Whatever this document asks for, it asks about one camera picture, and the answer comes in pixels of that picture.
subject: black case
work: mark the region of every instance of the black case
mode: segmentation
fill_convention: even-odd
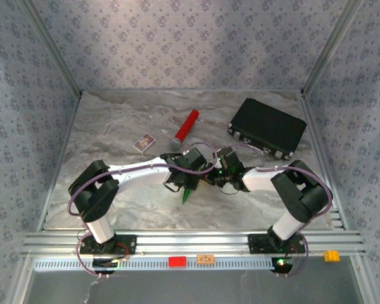
[[[235,139],[251,144],[276,158],[289,160],[307,124],[296,117],[247,98],[228,126]]]

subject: blue floral wallpaper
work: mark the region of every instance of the blue floral wallpaper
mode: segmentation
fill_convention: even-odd
[[[309,103],[380,288],[380,0],[359,9]]]
[[[83,90],[296,88],[346,0],[34,0]]]
[[[73,103],[23,11],[0,1],[0,303],[23,232],[37,228]]]

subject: patterned wallpaper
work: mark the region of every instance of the patterned wallpaper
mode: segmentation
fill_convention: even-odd
[[[22,233],[37,227],[71,100],[26,16],[0,1],[0,303]]]
[[[380,288],[380,0],[360,8],[309,103]]]
[[[83,90],[301,87],[346,0],[34,0]]]

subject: white marble floor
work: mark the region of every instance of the white marble floor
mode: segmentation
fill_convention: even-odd
[[[81,228],[79,219],[66,212],[70,198],[67,189],[94,160],[108,165],[143,162],[170,152],[169,140],[189,112],[200,115],[185,144],[206,141],[215,147],[236,143],[227,132],[227,124],[246,98],[255,98],[296,117],[302,117],[300,93],[280,91],[106,91],[85,92],[79,104],[67,145],[63,165],[51,196],[45,229]],[[132,144],[144,133],[156,138],[144,155]],[[294,155],[319,173],[308,129]],[[208,148],[199,150],[211,155]],[[245,165],[259,160],[247,149],[237,149]],[[288,162],[265,156],[266,167]],[[130,189],[119,194],[108,212],[116,229],[267,229],[285,211],[272,191],[224,195],[217,187],[200,182],[185,205],[182,191],[171,193],[160,186]],[[330,220],[322,217],[311,229],[325,229]]]

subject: red block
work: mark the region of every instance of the red block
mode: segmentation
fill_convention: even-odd
[[[169,258],[169,267],[185,267],[187,259],[185,256],[171,256]]]

